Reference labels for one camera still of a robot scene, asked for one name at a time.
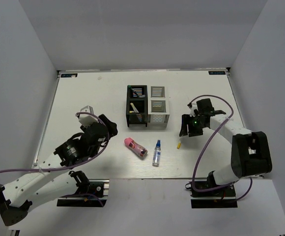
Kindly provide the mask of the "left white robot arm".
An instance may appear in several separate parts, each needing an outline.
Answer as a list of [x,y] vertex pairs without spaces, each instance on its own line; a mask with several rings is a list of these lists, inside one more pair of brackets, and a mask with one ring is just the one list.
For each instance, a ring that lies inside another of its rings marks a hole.
[[78,112],[81,132],[58,146],[53,154],[36,167],[25,170],[16,180],[0,184],[0,216],[4,225],[22,221],[30,211],[57,198],[86,201],[103,207],[106,181],[90,181],[75,167],[98,157],[110,138],[118,134],[117,124],[104,114]]

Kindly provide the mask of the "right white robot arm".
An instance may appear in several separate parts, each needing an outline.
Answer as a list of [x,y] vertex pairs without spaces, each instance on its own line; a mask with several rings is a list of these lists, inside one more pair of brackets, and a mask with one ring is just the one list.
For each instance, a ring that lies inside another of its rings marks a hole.
[[[219,196],[225,187],[242,178],[270,173],[273,165],[266,134],[262,131],[251,131],[236,123],[232,119],[233,109],[230,114],[216,110],[210,99],[209,95],[201,95],[187,105],[190,113],[182,115],[179,136],[201,136],[205,128],[213,131],[199,153],[190,185],[196,192],[209,192],[213,196]],[[231,145],[230,163],[211,171],[206,178],[206,187],[199,189],[195,185],[197,169],[206,149],[217,134]]]

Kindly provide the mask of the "green gel pen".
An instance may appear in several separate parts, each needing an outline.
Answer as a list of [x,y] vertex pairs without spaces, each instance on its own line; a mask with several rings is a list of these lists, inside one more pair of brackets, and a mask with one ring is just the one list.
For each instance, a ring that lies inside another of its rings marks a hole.
[[137,92],[136,92],[130,85],[128,85],[127,87],[128,87],[128,89],[131,91],[133,97],[135,97],[135,98],[139,98],[139,97],[140,97],[140,96],[137,94]]

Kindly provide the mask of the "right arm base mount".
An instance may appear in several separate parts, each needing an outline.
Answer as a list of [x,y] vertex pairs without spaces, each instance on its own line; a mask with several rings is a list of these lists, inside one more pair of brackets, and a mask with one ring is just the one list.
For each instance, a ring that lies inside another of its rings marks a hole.
[[189,190],[193,209],[237,208],[236,192],[233,185],[211,192],[195,191],[191,182],[185,185]]

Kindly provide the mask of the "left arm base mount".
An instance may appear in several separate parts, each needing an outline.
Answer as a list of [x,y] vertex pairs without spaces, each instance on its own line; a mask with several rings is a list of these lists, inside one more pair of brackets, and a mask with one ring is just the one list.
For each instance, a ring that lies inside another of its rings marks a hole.
[[108,179],[89,180],[84,187],[78,187],[74,196],[61,197],[57,207],[104,207],[109,193]]

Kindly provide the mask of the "pale yellow cap marker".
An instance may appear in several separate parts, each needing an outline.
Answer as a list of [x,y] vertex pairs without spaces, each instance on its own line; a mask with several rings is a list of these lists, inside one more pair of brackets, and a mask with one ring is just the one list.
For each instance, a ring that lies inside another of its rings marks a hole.
[[133,109],[133,112],[135,112],[135,113],[139,112],[138,109],[135,107],[135,105],[133,103],[130,103],[130,105],[131,105],[131,107]]

